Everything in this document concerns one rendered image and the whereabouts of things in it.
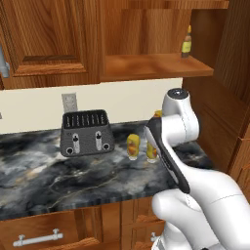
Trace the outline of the tall wooden side cabinet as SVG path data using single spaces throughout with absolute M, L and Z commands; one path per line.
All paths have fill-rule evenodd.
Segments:
M 198 143 L 250 203 L 250 106 L 212 76 L 185 78 L 183 88 L 200 119 Z

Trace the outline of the wooden base cabinet door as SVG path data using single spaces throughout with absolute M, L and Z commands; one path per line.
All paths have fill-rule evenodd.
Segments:
M 153 214 L 151 200 L 150 196 L 121 202 L 121 250 L 150 250 L 151 234 L 163 231 L 164 222 Z

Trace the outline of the closed wooden cabinet door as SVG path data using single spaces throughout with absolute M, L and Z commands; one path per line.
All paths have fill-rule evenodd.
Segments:
M 95 84 L 97 0 L 0 0 L 6 90 Z

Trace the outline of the open wooden cabinet door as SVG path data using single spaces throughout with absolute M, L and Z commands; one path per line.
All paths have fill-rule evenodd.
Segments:
M 214 76 L 250 104 L 250 0 L 229 0 Z

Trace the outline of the dark grey toaster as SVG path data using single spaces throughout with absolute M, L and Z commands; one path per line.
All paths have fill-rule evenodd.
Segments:
M 107 153 L 114 137 L 104 109 L 67 112 L 62 116 L 60 142 L 64 157 Z

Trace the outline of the yellow green bottle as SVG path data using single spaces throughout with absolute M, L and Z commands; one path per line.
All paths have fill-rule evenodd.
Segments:
M 182 57 L 187 58 L 191 50 L 191 26 L 187 29 L 187 35 L 182 45 Z

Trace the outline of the wooden drawer front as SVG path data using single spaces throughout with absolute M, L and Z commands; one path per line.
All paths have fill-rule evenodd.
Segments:
M 62 239 L 32 243 L 14 247 L 13 243 L 21 234 L 25 239 L 53 234 L 58 229 Z M 51 213 L 0 222 L 0 243 L 5 250 L 40 250 L 42 248 L 61 246 L 78 240 L 73 212 Z

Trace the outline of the grey wall outlet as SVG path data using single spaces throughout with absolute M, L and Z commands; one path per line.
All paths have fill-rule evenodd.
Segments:
M 65 112 L 77 111 L 77 99 L 76 94 L 62 94 L 62 105 Z

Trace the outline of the open wooden wall cabinet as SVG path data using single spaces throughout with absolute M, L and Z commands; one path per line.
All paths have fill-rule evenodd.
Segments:
M 229 0 L 100 0 L 102 80 L 212 75 L 228 7 Z

